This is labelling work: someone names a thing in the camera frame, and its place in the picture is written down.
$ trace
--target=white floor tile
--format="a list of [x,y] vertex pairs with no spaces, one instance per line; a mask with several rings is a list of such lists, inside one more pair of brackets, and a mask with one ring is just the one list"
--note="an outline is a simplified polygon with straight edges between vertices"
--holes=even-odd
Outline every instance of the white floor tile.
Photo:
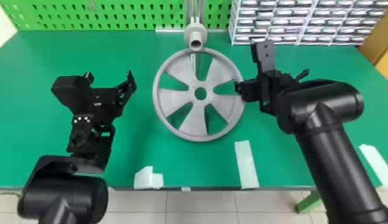
[[15,213],[0,213],[0,224],[18,224],[19,221]]
[[101,224],[164,224],[165,213],[109,213]]
[[17,211],[18,197],[15,195],[2,195],[0,194],[0,212],[13,212]]
[[240,224],[312,224],[308,214],[295,213],[238,213]]
[[295,211],[300,191],[238,191],[238,211]]
[[169,192],[167,210],[179,211],[235,211],[235,192]]
[[[311,194],[310,191],[302,191],[303,198],[306,198],[309,194]],[[320,206],[315,207],[311,212],[318,211],[318,212],[326,212],[326,208],[324,207],[324,204],[322,203]]]
[[38,220],[20,218],[20,224],[38,224]]
[[107,212],[165,212],[166,194],[166,191],[109,191]]
[[237,224],[236,212],[168,213],[166,224]]
[[314,212],[310,213],[313,224],[328,224],[328,219],[326,213],[324,212]]
[[377,193],[379,194],[383,204],[388,207],[388,188],[379,188]]

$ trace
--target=grey wheel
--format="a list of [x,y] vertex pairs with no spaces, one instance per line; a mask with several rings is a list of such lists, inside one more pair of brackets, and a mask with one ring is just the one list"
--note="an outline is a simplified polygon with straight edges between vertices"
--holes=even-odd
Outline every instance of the grey wheel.
[[[190,55],[195,53],[209,54],[213,57],[205,81],[197,79]],[[188,86],[187,91],[159,88],[160,77],[167,73]],[[239,121],[244,110],[244,102],[239,95],[218,95],[213,88],[231,80],[242,81],[238,68],[223,54],[209,48],[200,51],[183,49],[170,56],[159,68],[153,83],[153,104],[159,119],[175,135],[190,141],[211,141],[229,132]],[[206,90],[205,99],[195,97],[195,90]],[[167,117],[191,102],[192,109],[177,129]],[[211,104],[220,116],[227,122],[224,129],[208,135],[205,120],[205,106]]]

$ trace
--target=green table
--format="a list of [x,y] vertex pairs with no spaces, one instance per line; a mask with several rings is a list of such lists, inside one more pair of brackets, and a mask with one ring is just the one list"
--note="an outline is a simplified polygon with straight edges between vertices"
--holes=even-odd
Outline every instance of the green table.
[[[207,47],[229,57],[244,79],[255,76],[248,46],[230,46],[226,33],[210,33]],[[241,120],[212,142],[183,140],[169,132],[152,104],[160,65],[185,47],[182,33],[18,32],[0,49],[0,187],[23,186],[44,154],[67,155],[71,112],[50,91],[59,75],[91,71],[94,86],[114,86],[131,69],[138,84],[124,115],[115,121],[113,151],[105,174],[110,186],[133,185],[145,166],[162,173],[167,187],[240,187],[234,142],[251,142],[261,188],[313,187],[293,136],[275,119],[247,104]],[[352,46],[278,46],[278,69],[308,78],[349,82],[365,99],[365,111],[345,124],[354,144],[376,146],[388,162],[388,81]],[[362,155],[375,186],[381,185]]]

